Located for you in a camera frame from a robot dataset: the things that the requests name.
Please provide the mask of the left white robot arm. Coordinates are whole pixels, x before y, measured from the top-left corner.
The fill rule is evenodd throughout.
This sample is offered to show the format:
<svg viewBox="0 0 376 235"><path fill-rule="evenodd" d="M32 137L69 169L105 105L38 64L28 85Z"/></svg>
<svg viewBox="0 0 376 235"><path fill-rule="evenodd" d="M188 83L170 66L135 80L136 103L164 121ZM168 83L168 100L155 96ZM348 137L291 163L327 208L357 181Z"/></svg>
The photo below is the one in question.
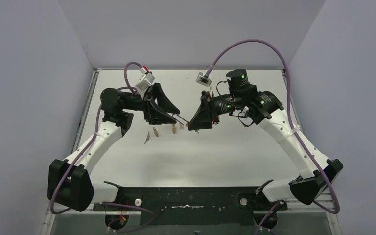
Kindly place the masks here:
<svg viewBox="0 0 376 235"><path fill-rule="evenodd" d="M119 185L92 183L91 172L96 164L130 130L134 111L143 112L150 125L176 124L174 115L180 114L160 83L154 83L142 95L124 88L105 88L100 100L93 134L69 156L55 159L49 166L47 197L53 214L70 209L82 212L90 204L101 203L121 208L125 195L119 192Z"/></svg>

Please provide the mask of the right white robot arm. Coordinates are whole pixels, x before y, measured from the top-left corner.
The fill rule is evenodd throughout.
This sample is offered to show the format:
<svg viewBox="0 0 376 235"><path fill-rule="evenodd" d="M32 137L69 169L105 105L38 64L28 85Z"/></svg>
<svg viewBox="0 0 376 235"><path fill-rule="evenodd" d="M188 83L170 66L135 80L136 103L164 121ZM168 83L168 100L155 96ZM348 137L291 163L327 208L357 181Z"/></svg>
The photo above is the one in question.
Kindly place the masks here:
<svg viewBox="0 0 376 235"><path fill-rule="evenodd" d="M327 188L322 176L333 182L343 169L338 160L331 160L316 150L302 134L299 126L288 124L288 115L280 100L270 91L258 91L250 84L245 69L226 74L229 93L214 96L202 91L200 106L188 123L189 130L211 129L223 114L239 111L238 118L250 118L253 124L266 131L284 150L298 170L296 178L268 180L256 190L256 203L262 209L275 201L295 198L310 205Z"/></svg>

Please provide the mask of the small silver key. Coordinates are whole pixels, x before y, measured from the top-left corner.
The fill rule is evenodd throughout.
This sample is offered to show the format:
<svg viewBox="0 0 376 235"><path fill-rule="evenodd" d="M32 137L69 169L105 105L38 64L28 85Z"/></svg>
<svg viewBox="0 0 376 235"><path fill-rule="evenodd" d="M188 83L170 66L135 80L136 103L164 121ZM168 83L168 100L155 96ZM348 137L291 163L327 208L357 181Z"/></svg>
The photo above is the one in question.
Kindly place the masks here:
<svg viewBox="0 0 376 235"><path fill-rule="evenodd" d="M146 144L150 139L151 139L150 132L148 132L147 135L146 135L146 139L145 139L144 144Z"/></svg>

